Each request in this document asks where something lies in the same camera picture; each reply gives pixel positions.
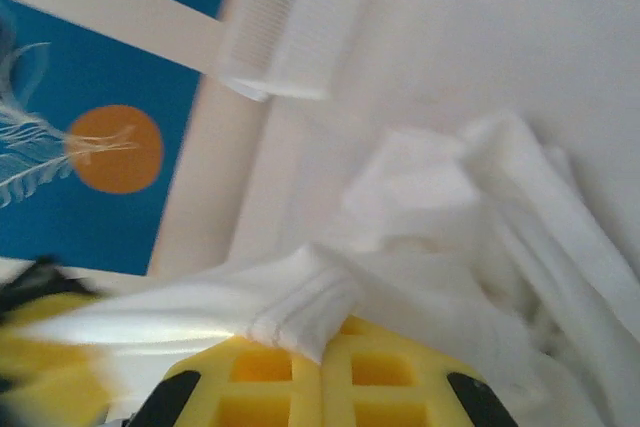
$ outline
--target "white fabric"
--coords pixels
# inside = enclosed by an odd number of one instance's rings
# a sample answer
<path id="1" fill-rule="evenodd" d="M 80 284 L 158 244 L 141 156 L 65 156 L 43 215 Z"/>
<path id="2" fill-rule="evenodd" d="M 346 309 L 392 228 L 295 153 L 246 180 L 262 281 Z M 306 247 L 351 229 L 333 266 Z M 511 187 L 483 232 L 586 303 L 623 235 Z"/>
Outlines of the white fabric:
<path id="1" fill-rule="evenodd" d="M 151 373 L 129 384 L 141 400 L 169 360 L 232 333 L 320 361 L 360 291 L 360 315 L 474 366 L 521 427 L 637 425 L 640 286 L 582 203 L 567 156 L 508 113 L 457 137 L 390 133 L 324 236 L 291 255 L 30 333 L 113 348 L 122 377 Z"/>
<path id="2" fill-rule="evenodd" d="M 474 365 L 520 425 L 637 425 L 640 286 L 518 117 L 391 132 L 324 241 L 363 316 Z"/>

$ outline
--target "orange sun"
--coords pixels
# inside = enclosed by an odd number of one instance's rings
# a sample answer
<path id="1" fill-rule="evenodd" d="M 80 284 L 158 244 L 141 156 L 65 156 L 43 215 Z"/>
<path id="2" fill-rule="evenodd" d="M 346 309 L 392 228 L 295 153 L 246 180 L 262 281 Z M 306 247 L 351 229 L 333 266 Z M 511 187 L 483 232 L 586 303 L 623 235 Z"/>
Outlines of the orange sun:
<path id="1" fill-rule="evenodd" d="M 66 149 L 78 177 L 109 194 L 131 194 L 155 182 L 164 157 L 162 135 L 135 107 L 108 105 L 78 117 Z"/>

